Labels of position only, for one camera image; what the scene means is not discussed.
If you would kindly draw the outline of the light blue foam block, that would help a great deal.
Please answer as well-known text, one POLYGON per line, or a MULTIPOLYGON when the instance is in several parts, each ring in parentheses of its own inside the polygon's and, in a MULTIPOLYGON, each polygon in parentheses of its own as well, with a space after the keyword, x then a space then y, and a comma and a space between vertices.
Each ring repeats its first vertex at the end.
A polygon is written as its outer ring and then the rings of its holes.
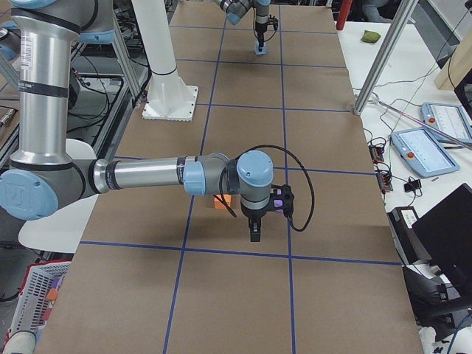
POLYGON ((256 41, 254 44, 254 53, 255 55, 265 55, 267 50, 266 43, 262 46, 256 41))

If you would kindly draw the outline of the purple foam block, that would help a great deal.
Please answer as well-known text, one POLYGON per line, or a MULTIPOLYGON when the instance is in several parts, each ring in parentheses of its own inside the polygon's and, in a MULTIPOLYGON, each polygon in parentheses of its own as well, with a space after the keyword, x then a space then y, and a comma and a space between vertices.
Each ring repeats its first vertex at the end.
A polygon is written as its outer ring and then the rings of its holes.
POLYGON ((274 207, 274 212, 278 212, 283 214, 283 207, 284 207, 284 196, 283 192, 280 188, 273 189, 272 191, 273 195, 273 207, 274 207))

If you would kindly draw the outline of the orange foam block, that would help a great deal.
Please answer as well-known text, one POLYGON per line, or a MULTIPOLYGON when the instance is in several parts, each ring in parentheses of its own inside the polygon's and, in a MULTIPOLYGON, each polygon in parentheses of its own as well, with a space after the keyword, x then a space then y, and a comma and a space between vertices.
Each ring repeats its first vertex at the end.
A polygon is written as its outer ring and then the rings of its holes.
POLYGON ((231 208, 232 196, 228 194, 213 195, 214 208, 216 209, 228 209, 231 208))

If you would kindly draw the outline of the green bean bag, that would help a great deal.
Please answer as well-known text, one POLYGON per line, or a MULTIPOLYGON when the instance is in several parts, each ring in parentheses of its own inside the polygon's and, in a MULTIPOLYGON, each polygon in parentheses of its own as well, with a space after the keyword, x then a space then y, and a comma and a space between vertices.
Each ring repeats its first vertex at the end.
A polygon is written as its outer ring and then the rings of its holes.
POLYGON ((365 30, 361 37, 361 41, 367 44, 376 44, 381 38, 378 32, 365 30))

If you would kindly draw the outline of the black power brick box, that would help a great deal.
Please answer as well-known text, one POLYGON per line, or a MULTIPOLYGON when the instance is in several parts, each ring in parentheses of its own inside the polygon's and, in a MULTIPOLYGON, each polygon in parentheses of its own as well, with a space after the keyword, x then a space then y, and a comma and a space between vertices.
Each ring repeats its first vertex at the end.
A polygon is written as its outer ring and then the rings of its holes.
POLYGON ((413 206, 395 207, 387 213, 392 229, 395 248, 401 260, 407 264, 423 264, 431 259, 418 239, 412 226, 419 217, 413 206))

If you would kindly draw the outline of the near teach pendant tablet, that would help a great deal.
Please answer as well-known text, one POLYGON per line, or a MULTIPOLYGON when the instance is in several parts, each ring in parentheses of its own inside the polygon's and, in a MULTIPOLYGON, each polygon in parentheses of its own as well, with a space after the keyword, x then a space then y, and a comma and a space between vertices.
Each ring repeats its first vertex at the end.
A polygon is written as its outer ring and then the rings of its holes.
POLYGON ((430 178, 454 173, 460 169, 445 148, 425 128, 395 131, 393 146, 414 173, 430 178))

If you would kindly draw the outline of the teach pendant tablet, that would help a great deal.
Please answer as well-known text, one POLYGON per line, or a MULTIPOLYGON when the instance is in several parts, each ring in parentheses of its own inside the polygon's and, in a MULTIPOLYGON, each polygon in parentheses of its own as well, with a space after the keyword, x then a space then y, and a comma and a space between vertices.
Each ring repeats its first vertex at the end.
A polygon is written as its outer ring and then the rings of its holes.
POLYGON ((393 146, 414 173, 430 178, 454 173, 460 169, 445 148, 425 128, 395 131, 393 146))
POLYGON ((471 124, 461 105, 423 103, 420 112, 428 128, 446 133, 461 142, 471 143, 471 124))

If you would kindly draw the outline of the black monitor laptop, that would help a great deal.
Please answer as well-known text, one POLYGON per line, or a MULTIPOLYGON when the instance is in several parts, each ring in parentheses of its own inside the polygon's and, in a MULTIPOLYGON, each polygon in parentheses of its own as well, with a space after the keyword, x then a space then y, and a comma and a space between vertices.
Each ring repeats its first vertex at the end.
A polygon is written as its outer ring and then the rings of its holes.
POLYGON ((431 260, 463 295, 471 294, 471 187, 464 183, 413 224, 431 260))

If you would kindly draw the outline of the far teach pendant tablet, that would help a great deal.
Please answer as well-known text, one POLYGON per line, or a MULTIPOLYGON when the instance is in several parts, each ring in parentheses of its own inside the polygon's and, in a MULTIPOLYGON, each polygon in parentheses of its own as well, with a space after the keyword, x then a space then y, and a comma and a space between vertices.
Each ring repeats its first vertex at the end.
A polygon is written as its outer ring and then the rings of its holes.
POLYGON ((446 133, 461 142, 471 143, 471 124, 461 105, 423 103, 420 112, 428 128, 446 133))

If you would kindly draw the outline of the white plastic basket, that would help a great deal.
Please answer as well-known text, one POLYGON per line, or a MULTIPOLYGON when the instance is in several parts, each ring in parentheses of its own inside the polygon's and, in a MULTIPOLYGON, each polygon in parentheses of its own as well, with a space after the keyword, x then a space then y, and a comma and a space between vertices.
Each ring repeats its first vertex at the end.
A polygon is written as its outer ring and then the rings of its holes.
POLYGON ((67 260, 53 260, 28 267, 3 353, 35 351, 70 265, 67 260))

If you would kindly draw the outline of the aluminium frame post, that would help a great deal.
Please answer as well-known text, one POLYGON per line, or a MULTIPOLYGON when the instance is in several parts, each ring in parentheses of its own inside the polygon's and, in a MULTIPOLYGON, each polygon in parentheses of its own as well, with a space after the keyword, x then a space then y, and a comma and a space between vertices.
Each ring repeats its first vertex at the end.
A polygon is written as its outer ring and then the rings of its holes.
POLYGON ((353 106, 353 113, 355 115, 360 116, 364 110, 390 55, 394 51, 394 48, 403 33, 404 27, 407 25, 414 8, 417 6, 417 3, 418 0, 404 0, 400 3, 398 11, 393 18, 393 22, 390 24, 389 29, 384 36, 378 54, 373 61, 372 67, 355 101, 355 105, 353 106))

